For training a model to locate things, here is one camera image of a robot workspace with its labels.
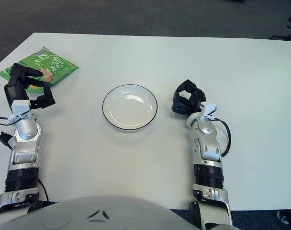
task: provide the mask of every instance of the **gray carpet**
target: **gray carpet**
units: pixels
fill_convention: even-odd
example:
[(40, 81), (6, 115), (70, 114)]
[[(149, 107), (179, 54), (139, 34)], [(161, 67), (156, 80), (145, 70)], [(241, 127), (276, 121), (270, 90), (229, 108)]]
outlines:
[[(291, 33), (290, 14), (291, 0), (0, 0), (0, 61), (33, 32), (268, 38)], [(233, 219), (243, 230), (290, 229), (276, 211)]]

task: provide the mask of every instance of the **black rim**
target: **black rim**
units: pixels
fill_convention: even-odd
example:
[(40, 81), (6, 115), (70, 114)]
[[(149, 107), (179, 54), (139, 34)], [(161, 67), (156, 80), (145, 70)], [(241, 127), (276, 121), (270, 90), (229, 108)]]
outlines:
[[(136, 84), (125, 84), (125, 85), (135, 85), (135, 86), (139, 86), (139, 87), (142, 87), (142, 88), (148, 90), (146, 87), (143, 87), (143, 86), (141, 86), (141, 85), (136, 85)], [(120, 86), (117, 86), (116, 88), (113, 88), (112, 90), (110, 90), (110, 91), (108, 92), (108, 94), (110, 94), (113, 90), (115, 90), (115, 89), (117, 89), (117, 88), (119, 88), (119, 87), (125, 86), (125, 85), (120, 85)], [(148, 90), (148, 91), (153, 95), (153, 97), (154, 97), (154, 99), (155, 99), (155, 102), (156, 102), (156, 111), (155, 111), (155, 114), (154, 114), (153, 118), (152, 118), (148, 123), (146, 123), (144, 126), (139, 127), (139, 128), (126, 129), (126, 128), (120, 128), (120, 127), (118, 127), (118, 126), (115, 126), (112, 122), (110, 122), (110, 121), (107, 119), (107, 117), (105, 116), (104, 109), (103, 109), (103, 105), (104, 105), (105, 99), (106, 99), (106, 97), (108, 96), (108, 94), (106, 94), (106, 96), (104, 97), (103, 103), (102, 103), (102, 112), (103, 112), (103, 115), (104, 115), (105, 119), (106, 119), (106, 120), (107, 120), (107, 121), (108, 121), (112, 126), (114, 126), (114, 127), (116, 127), (116, 128), (119, 128), (119, 129), (122, 129), (122, 130), (130, 130), (130, 131), (132, 131), (132, 130), (138, 130), (138, 129), (141, 129), (141, 128), (143, 128), (143, 127), (146, 127), (148, 124), (151, 123), (151, 121), (153, 121), (154, 117), (155, 117), (156, 114), (157, 114), (157, 110), (158, 110), (158, 104), (157, 104), (156, 97), (154, 96), (154, 94), (153, 94), (150, 90)]]

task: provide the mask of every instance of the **chip bag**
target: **chip bag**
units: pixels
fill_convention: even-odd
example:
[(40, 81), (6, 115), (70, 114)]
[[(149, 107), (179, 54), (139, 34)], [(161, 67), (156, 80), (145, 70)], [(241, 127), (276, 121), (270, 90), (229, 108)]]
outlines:
[[(68, 76), (74, 70), (78, 69), (78, 66), (72, 64), (66, 59), (52, 53), (47, 48), (43, 47), (37, 53), (34, 53), (25, 59), (18, 62), (20, 65), (31, 67), (39, 70), (43, 73), (42, 77), (32, 77), (39, 81), (48, 82), (50, 86), (55, 85), (64, 77)], [(0, 76), (6, 80), (10, 79), (11, 66), (0, 72)], [(27, 92), (43, 92), (42, 87), (36, 87), (30, 85), (26, 90)]]

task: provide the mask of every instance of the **black cable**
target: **black cable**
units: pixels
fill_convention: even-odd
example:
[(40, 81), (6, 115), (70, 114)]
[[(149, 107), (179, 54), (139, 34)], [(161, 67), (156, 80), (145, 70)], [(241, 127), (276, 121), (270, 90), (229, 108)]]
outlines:
[(16, 120), (16, 121), (13, 122), (13, 123), (10, 123), (10, 124), (3, 124), (3, 123), (0, 123), (0, 125), (2, 125), (2, 126), (11, 126), (11, 125), (13, 125), (13, 124), (16, 124), (18, 121), (21, 121), (21, 118), (19, 118), (18, 120)]
[(45, 186), (44, 186), (44, 184), (41, 182), (40, 179), (38, 179), (38, 182), (41, 184), (42, 188), (43, 188), (44, 191), (45, 191), (46, 201), (47, 201), (47, 203), (48, 203), (48, 205), (49, 205), (50, 201), (49, 201), (48, 193), (46, 192)]
[[(27, 114), (29, 111), (26, 111), (26, 112), (24, 112), (23, 114), (20, 114), (20, 116), (23, 116), (24, 114)], [(10, 123), (10, 124), (3, 124), (3, 123), (0, 123), (0, 125), (2, 125), (2, 126), (11, 126), (11, 125), (14, 125), (14, 124), (16, 124), (18, 121), (21, 121), (21, 119), (22, 118), (19, 118), (18, 120), (16, 120), (15, 122), (13, 122), (13, 123)], [(2, 116), (0, 116), (0, 120), (7, 120), (7, 118), (6, 117), (2, 117)]]
[(12, 150), (12, 147), (10, 146), (10, 144), (7, 142), (7, 143), (4, 143), (4, 141), (0, 138), (0, 141), (6, 145), (8, 148), (10, 148), (10, 150)]
[(226, 150), (221, 154), (222, 157), (225, 157), (227, 155), (227, 153), (229, 152), (229, 150), (230, 150), (231, 142), (232, 142), (230, 128), (228, 127), (226, 122), (224, 122), (223, 120), (220, 120), (218, 118), (215, 118), (214, 120), (211, 120), (211, 119), (208, 119), (208, 120), (210, 120), (210, 121), (220, 121), (224, 125), (224, 127), (226, 129), (227, 136), (228, 136), (228, 143), (227, 143)]

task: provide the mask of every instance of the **green snack bag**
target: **green snack bag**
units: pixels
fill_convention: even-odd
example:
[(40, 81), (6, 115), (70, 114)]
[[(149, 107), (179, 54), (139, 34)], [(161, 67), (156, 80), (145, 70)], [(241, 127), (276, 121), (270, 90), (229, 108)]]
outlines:
[[(47, 48), (43, 47), (37, 53), (34, 53), (22, 61), (18, 62), (20, 65), (31, 67), (41, 71), (44, 75), (42, 77), (32, 77), (39, 81), (48, 82), (50, 86), (55, 85), (64, 77), (78, 69), (78, 66), (72, 64), (66, 59), (52, 53)], [(0, 76), (6, 80), (10, 79), (11, 66), (0, 72)], [(42, 87), (30, 85), (27, 92), (43, 92)]]

